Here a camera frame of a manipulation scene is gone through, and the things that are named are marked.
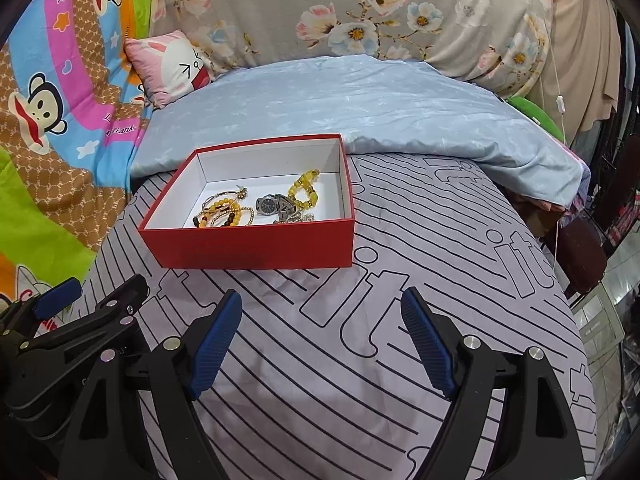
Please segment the silver wrist watch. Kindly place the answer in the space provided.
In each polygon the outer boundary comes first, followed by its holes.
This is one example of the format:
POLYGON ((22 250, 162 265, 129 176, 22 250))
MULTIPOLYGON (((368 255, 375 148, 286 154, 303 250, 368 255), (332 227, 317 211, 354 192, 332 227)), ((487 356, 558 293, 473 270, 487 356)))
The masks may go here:
POLYGON ((274 214, 280 214, 281 210, 281 195, 280 194, 267 194, 259 197, 255 203, 255 209, 258 214, 262 216, 273 216, 274 214))

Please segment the red cardboard box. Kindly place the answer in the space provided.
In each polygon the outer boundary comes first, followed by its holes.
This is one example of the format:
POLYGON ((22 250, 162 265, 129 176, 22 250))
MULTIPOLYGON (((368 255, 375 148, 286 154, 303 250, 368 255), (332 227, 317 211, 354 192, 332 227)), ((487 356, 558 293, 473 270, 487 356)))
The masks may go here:
POLYGON ((139 226, 164 268, 348 268, 355 211, 337 133, 198 148, 139 226))

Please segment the grey striped bed sheet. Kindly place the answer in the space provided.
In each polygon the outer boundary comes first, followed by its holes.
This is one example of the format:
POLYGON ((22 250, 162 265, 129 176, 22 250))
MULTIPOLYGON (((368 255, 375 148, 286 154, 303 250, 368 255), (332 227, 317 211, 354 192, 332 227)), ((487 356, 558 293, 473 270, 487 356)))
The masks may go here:
POLYGON ((596 461, 596 401, 586 350, 535 237, 472 162, 401 154, 349 161, 352 265, 341 269, 162 268, 138 225, 168 183, 146 180, 96 257, 80 318, 134 274, 149 344, 182 334, 229 289, 243 317, 195 408, 233 479, 408 479, 448 411, 400 314, 415 287, 460 333, 489 348, 536 347, 572 411, 586 471, 596 461))

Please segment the colourful monkey cartoon blanket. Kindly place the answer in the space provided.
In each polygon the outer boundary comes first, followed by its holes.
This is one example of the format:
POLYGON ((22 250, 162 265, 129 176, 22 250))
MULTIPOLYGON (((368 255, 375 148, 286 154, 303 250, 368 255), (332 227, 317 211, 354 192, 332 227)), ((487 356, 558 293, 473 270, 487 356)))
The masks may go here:
POLYGON ((88 273, 151 118, 124 44, 151 0, 32 0, 1 45, 1 302, 88 273))

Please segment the pink rabbit pillow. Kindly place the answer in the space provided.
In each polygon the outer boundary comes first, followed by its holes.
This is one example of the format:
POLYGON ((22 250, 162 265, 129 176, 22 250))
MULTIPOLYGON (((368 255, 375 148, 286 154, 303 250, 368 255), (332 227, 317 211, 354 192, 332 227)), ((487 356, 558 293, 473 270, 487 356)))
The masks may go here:
POLYGON ((128 38, 125 52, 155 108, 163 108, 214 80, 209 59, 181 30, 150 38, 128 38))

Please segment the green plastic object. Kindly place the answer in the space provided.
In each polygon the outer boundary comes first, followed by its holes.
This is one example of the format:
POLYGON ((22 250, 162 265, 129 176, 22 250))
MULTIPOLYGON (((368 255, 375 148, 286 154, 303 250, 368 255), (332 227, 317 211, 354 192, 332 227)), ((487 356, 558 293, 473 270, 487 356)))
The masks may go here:
POLYGON ((534 102, 529 101, 522 96, 511 96, 510 98, 506 99, 506 102, 513 106, 516 110, 521 112, 523 115, 531 119, 533 122, 536 122, 536 124, 546 130, 550 134, 550 136, 553 136, 561 143, 566 142, 565 134, 563 133, 561 128, 542 108, 540 108, 534 102))

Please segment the light blue quilt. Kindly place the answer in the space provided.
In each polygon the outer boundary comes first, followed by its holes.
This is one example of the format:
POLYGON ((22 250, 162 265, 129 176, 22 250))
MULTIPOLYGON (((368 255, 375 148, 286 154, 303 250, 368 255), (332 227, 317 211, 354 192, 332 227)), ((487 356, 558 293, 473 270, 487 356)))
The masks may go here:
POLYGON ((491 91, 416 61, 367 55, 242 68, 151 116, 130 166, 142 178, 178 168, 197 148, 275 136, 338 133, 350 154, 472 160, 516 194, 569 207, 588 166, 491 91))

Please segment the beige curtain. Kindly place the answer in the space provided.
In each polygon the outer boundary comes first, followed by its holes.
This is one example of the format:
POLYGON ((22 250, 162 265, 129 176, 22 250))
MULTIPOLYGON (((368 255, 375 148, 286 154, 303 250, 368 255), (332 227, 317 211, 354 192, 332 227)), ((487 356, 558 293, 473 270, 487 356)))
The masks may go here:
POLYGON ((620 33, 610 0, 553 0, 552 51, 527 99, 568 143, 618 107, 620 33))

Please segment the grey floral duvet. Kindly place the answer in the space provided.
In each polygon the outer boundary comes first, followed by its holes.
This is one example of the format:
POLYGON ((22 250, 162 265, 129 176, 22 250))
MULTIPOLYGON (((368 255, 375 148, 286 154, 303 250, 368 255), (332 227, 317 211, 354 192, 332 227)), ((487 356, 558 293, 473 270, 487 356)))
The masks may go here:
POLYGON ((181 30, 217 70, 365 54, 415 60, 522 96, 549 52, 553 0, 151 0, 150 32, 181 30))

